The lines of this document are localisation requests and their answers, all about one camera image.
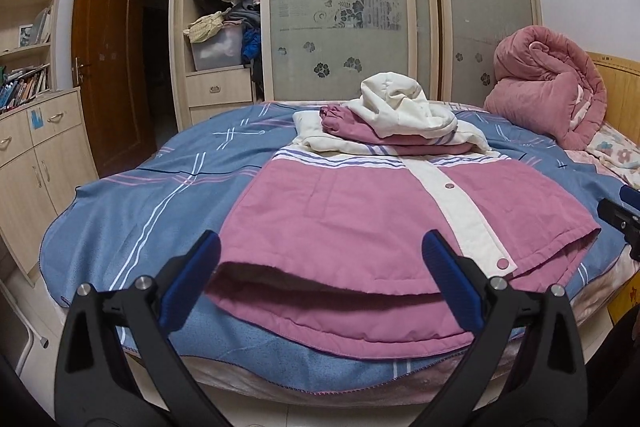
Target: drawer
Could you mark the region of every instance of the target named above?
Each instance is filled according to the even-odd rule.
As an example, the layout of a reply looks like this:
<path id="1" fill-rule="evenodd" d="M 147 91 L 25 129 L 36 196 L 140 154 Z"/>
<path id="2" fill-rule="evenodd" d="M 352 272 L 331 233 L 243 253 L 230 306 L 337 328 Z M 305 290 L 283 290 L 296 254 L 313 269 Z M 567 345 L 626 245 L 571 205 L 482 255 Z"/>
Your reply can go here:
<path id="1" fill-rule="evenodd" d="M 0 120 L 0 167 L 32 147 L 26 111 Z"/>
<path id="2" fill-rule="evenodd" d="M 225 103 L 222 105 L 203 105 L 201 107 L 192 107 L 190 109 L 191 124 L 196 125 L 197 123 L 209 120 L 209 118 L 220 114 L 221 112 L 231 111 L 238 107 L 246 107 L 247 105 L 251 105 L 251 103 Z"/>
<path id="3" fill-rule="evenodd" d="M 251 73 L 247 68 L 212 71 L 187 76 L 189 107 L 251 102 Z"/>
<path id="4" fill-rule="evenodd" d="M 82 123 L 77 92 L 39 103 L 26 112 L 34 145 Z"/>

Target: pink folded garment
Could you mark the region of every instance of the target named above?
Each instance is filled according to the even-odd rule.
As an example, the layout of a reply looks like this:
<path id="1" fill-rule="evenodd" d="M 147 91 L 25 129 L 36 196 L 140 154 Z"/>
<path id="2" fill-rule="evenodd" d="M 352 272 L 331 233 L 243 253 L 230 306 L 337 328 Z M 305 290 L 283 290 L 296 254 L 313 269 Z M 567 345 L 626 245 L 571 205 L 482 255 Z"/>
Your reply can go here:
<path id="1" fill-rule="evenodd" d="M 447 145 L 454 139 L 455 132 L 451 132 L 440 138 L 424 138 L 417 134 L 394 134 L 386 138 L 379 137 L 368 123 L 355 114 L 351 109 L 331 103 L 320 108 L 322 118 L 322 130 L 345 140 L 366 143 L 370 145 L 391 146 L 399 154 L 464 154 L 473 147 L 472 143 L 465 142 Z"/>
<path id="2" fill-rule="evenodd" d="M 544 26 L 504 39 L 494 55 L 498 80 L 484 108 L 565 150 L 584 150 L 604 120 L 607 91 L 589 55 Z"/>

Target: pink comforter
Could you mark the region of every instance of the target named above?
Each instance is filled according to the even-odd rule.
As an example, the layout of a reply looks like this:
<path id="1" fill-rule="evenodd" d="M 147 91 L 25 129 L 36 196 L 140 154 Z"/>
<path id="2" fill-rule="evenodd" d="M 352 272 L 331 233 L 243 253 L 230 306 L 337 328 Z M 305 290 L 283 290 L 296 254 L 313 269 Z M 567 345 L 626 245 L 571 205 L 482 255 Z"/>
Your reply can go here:
<path id="1" fill-rule="evenodd" d="M 566 150 L 584 150 L 604 121 L 607 91 L 589 55 L 544 26 L 504 39 L 494 55 L 497 86 L 484 108 Z"/>

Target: picture frame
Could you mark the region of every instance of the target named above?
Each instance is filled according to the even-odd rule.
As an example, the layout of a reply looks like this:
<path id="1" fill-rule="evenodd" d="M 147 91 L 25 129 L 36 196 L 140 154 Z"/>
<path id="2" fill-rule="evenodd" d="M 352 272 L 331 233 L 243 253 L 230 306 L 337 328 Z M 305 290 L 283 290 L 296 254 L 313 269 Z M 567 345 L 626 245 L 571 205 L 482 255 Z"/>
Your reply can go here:
<path id="1" fill-rule="evenodd" d="M 18 47 L 23 48 L 29 45 L 29 37 L 31 36 L 31 28 L 33 24 L 23 24 L 20 26 L 18 33 Z"/>

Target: blue bedsheet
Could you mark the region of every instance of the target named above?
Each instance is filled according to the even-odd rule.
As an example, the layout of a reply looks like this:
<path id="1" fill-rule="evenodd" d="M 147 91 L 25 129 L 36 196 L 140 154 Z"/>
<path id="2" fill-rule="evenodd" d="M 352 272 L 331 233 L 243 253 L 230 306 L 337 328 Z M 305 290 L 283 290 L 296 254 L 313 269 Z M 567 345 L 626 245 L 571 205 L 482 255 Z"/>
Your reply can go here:
<path id="1" fill-rule="evenodd" d="M 78 188 L 74 202 L 47 231 L 40 252 L 53 298 L 68 305 L 82 282 L 101 291 L 129 286 L 135 277 L 154 275 L 170 257 L 186 253 L 203 230 L 219 232 L 260 167 L 295 137 L 297 110 L 272 103 L 223 113 L 178 134 L 138 169 Z M 596 219 L 600 199 L 621 203 L 622 182 L 572 162 L 552 140 L 489 114 L 457 114 L 478 126 L 494 149 L 561 184 Z M 572 297 L 606 271 L 624 247 L 620 232 L 600 225 L 602 232 L 567 286 Z M 134 348 L 130 334 L 120 334 Z M 328 355 L 236 319 L 204 296 L 170 338 L 181 355 L 233 363 L 309 392 L 377 385 L 443 358 L 362 361 Z"/>

